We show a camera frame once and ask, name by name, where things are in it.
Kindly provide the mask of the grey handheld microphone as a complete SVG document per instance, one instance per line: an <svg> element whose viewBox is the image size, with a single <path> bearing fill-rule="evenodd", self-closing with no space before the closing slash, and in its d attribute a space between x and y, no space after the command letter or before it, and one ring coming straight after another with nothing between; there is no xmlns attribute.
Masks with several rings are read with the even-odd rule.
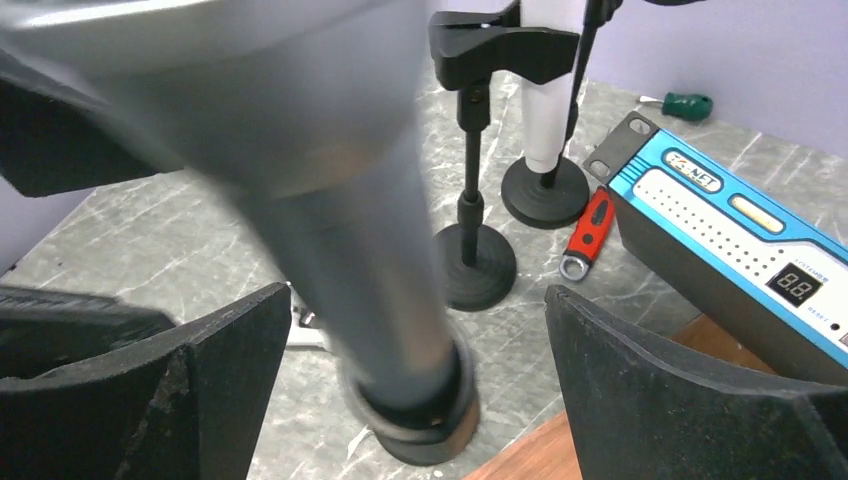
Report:
<svg viewBox="0 0 848 480"><path fill-rule="evenodd" d="M367 398L454 372L420 170L424 1L5 1L1 54L130 151L218 187Z"/></svg>

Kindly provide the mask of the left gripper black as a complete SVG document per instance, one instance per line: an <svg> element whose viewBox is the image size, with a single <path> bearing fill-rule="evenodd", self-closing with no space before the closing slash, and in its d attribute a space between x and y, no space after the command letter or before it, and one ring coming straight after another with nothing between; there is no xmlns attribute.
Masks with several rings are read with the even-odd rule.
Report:
<svg viewBox="0 0 848 480"><path fill-rule="evenodd" d="M175 326L161 311L113 297L3 286L1 376L35 378Z"/></svg>

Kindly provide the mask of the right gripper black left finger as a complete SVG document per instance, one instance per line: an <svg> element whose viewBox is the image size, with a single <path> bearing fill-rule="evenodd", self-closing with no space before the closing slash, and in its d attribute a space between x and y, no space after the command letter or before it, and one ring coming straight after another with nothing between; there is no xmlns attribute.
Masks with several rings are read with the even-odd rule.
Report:
<svg viewBox="0 0 848 480"><path fill-rule="evenodd" d="M243 479L291 324L286 285L35 378L1 376L5 479Z"/></svg>

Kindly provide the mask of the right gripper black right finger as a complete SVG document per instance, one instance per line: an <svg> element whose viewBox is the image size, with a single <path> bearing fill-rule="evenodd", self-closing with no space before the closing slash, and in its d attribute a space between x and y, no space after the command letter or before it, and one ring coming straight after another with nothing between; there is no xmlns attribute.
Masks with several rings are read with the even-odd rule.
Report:
<svg viewBox="0 0 848 480"><path fill-rule="evenodd" d="M843 479L847 390L770 375L622 320L562 285L546 323L568 419L638 422L640 479Z"/></svg>

